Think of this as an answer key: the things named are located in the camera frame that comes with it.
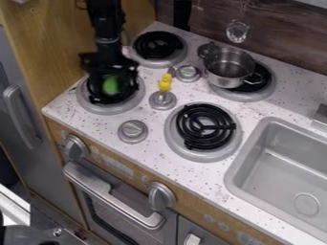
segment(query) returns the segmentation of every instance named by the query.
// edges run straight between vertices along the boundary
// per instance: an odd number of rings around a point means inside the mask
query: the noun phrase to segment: wooden backsplash
[[[173,0],[157,11],[159,21],[170,24]],[[327,75],[327,10],[292,0],[250,0],[246,22],[248,39],[231,43],[226,26],[239,14],[239,0],[193,0],[191,31],[264,56]]]

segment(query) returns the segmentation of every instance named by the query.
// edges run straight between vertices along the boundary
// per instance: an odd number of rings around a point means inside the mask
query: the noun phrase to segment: green ball
[[[119,79],[117,76],[107,76],[102,83],[102,92],[105,94],[119,93]]]

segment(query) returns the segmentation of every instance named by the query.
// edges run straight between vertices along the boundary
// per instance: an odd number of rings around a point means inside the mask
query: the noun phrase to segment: refrigerator handle
[[[36,149],[41,145],[42,140],[37,136],[35,128],[29,129],[22,118],[19,109],[19,101],[21,100],[21,91],[17,85],[8,87],[3,93],[3,100],[7,106],[12,122],[16,127],[20,137],[26,144],[28,149]]]

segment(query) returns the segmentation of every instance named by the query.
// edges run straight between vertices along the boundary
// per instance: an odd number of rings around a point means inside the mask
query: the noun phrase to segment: silver pot
[[[254,59],[241,50],[219,48],[210,42],[198,49],[198,55],[204,60],[205,78],[214,86],[237,88],[245,82],[249,84],[262,82],[262,77],[254,72]]]

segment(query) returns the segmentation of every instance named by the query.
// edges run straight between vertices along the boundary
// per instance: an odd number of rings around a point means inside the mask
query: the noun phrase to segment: sink
[[[225,175],[229,191],[327,242],[327,139],[262,120]]]

